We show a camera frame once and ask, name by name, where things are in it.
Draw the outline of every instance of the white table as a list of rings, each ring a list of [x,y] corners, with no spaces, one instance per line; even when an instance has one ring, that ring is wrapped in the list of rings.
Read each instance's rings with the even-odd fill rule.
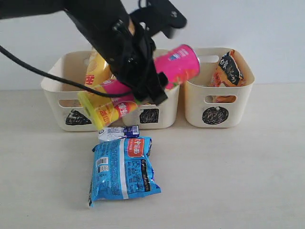
[[[182,109],[141,132],[162,193],[89,209],[97,133],[62,131],[42,91],[0,92],[0,228],[305,228],[305,84],[254,85],[230,129],[193,127]]]

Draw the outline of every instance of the robotic arm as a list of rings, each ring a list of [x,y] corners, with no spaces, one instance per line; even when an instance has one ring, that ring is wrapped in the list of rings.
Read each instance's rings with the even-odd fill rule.
[[[61,10],[138,100],[149,98],[159,105],[167,99],[164,88],[168,81],[156,72],[152,37],[163,32],[171,39],[176,29],[186,26],[186,18],[169,0],[146,0],[146,7],[139,0],[139,9],[131,14],[120,0],[0,0],[0,19]]]

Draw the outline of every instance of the small packet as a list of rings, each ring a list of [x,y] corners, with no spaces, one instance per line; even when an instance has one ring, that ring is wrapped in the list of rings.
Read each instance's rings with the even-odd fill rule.
[[[161,193],[145,150],[151,145],[149,137],[139,137],[94,147],[89,206],[93,207],[94,201],[100,199],[133,199]]]
[[[231,50],[222,56],[216,71],[211,79],[210,87],[241,87],[245,86],[246,80],[236,63],[235,50]],[[212,96],[213,103],[233,103],[234,95]]]
[[[99,131],[100,143],[121,138],[136,138],[140,136],[139,126],[106,127]]]

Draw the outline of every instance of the pink can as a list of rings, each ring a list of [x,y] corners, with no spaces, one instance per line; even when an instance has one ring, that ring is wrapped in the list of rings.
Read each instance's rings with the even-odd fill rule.
[[[168,78],[166,89],[172,89],[200,73],[200,61],[195,51],[186,44],[157,57],[154,64],[157,73],[163,72]]]

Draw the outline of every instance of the white wall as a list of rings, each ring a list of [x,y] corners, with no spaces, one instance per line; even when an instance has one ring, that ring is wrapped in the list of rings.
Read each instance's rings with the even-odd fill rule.
[[[131,12],[137,0],[123,0]],[[172,0],[188,26],[158,48],[230,47],[248,61],[257,83],[305,82],[305,1]],[[90,45],[64,13],[0,22],[0,44],[22,60],[49,70],[67,52]],[[40,88],[42,78],[0,55],[0,90]]]

